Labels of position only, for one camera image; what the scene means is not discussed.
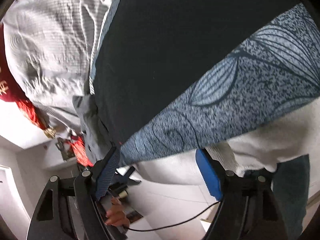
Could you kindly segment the person's left hand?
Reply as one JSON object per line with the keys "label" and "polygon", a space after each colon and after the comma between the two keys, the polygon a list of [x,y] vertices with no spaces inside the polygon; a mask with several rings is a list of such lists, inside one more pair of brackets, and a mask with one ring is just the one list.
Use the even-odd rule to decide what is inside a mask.
{"label": "person's left hand", "polygon": [[118,198],[111,198],[111,207],[106,211],[106,225],[123,226],[128,228],[130,221],[125,215],[124,207]]}

